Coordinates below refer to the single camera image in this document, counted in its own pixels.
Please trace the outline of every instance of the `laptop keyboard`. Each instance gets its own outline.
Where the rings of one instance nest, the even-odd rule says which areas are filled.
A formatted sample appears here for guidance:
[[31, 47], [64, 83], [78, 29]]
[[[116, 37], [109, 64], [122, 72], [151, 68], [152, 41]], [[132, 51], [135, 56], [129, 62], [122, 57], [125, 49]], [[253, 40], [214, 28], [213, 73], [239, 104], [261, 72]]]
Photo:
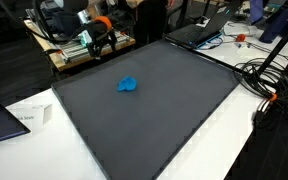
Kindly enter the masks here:
[[203, 30], [203, 27], [196, 25], [189, 25], [182, 29], [171, 32], [169, 35], [173, 39], [179, 40], [181, 42], [191, 42], [198, 38], [199, 32]]

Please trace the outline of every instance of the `person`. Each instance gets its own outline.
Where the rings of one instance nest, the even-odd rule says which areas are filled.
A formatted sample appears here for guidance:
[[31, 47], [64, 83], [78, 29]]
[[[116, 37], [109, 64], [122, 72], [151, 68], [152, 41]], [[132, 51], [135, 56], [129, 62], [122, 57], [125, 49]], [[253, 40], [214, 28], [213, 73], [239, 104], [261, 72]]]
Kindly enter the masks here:
[[135, 19], [134, 38], [136, 48], [162, 38], [167, 10], [175, 0], [121, 0], [122, 9], [133, 14]]

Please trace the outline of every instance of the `gray mat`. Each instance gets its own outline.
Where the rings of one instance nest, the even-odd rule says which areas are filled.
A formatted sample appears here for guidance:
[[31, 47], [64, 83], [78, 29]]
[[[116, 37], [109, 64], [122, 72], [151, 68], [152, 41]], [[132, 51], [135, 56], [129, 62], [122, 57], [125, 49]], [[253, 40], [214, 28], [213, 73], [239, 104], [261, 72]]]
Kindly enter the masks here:
[[[133, 92], [117, 92], [130, 75]], [[114, 180], [155, 179], [237, 86], [231, 70], [156, 42], [53, 85], [89, 149]]]

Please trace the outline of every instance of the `white table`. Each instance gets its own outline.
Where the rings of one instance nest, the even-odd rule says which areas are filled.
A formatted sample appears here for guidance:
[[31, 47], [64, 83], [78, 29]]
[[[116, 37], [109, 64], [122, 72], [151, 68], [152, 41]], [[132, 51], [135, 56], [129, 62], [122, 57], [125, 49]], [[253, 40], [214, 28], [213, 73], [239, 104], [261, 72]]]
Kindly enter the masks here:
[[[256, 39], [249, 38], [248, 41], [259, 44]], [[256, 49], [247, 49], [249, 56], [245, 56], [232, 50], [232, 46], [235, 45], [225, 44], [204, 53], [231, 65], [268, 55]], [[282, 53], [288, 56], [288, 48]], [[252, 132], [252, 116], [261, 102], [261, 98], [238, 86], [158, 179], [224, 179]], [[52, 118], [42, 126], [31, 128], [31, 134], [0, 142], [0, 180], [105, 179], [51, 89], [8, 108], [14, 109], [23, 104], [52, 104]]]

